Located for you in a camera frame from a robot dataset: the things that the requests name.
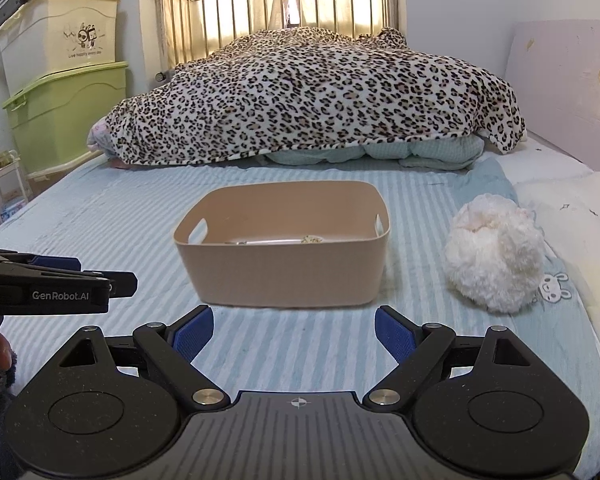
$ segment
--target beige storage box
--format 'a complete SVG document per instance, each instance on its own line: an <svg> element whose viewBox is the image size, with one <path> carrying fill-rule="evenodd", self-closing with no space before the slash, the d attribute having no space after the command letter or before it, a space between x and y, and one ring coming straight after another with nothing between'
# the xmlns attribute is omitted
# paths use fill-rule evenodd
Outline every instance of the beige storage box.
<svg viewBox="0 0 600 480"><path fill-rule="evenodd" d="M208 193L173 237L205 303L346 306L378 294L389 228L371 184L274 182Z"/></svg>
<svg viewBox="0 0 600 480"><path fill-rule="evenodd" d="M31 0L0 27L9 94L36 79L116 60L119 0Z"/></svg>

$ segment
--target cartoon sticker on box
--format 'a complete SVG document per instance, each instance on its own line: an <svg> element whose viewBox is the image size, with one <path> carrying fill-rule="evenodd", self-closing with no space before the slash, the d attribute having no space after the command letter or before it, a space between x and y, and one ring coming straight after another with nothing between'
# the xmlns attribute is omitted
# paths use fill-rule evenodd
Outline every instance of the cartoon sticker on box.
<svg viewBox="0 0 600 480"><path fill-rule="evenodd" d="M97 45L104 34L98 33L94 23L81 23L80 27L67 24L64 26L64 38L69 42L69 57L97 56L102 49Z"/></svg>
<svg viewBox="0 0 600 480"><path fill-rule="evenodd" d="M96 44L96 28L94 25L85 25L84 23L80 26L78 31L78 43L82 48L93 48Z"/></svg>

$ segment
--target white headboard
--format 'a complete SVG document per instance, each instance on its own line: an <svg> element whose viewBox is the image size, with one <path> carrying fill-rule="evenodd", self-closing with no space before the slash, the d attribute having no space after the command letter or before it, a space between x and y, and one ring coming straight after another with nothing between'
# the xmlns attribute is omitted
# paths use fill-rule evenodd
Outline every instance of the white headboard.
<svg viewBox="0 0 600 480"><path fill-rule="evenodd" d="M530 132L600 171L600 21L519 23L505 78Z"/></svg>

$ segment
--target finger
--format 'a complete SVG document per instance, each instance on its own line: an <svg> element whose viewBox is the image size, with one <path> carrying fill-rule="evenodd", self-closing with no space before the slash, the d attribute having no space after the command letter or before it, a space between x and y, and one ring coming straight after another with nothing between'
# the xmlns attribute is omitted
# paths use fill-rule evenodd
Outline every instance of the finger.
<svg viewBox="0 0 600 480"><path fill-rule="evenodd" d="M0 333L0 370L11 368L11 345L7 338Z"/></svg>

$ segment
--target blue gripper pad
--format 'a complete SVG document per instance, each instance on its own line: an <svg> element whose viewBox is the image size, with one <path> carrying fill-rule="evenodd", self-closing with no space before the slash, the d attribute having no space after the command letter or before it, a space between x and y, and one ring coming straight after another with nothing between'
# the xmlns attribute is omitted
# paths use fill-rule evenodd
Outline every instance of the blue gripper pad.
<svg viewBox="0 0 600 480"><path fill-rule="evenodd" d="M214 334L214 313L206 307L200 314L178 329L173 335L173 349L189 363Z"/></svg>
<svg viewBox="0 0 600 480"><path fill-rule="evenodd" d="M376 337L400 364L416 349L414 334L390 314L376 310Z"/></svg>
<svg viewBox="0 0 600 480"><path fill-rule="evenodd" d="M32 259L31 265L52 269L78 270L78 272L82 269L82 264L78 258L65 258L63 256L36 256Z"/></svg>

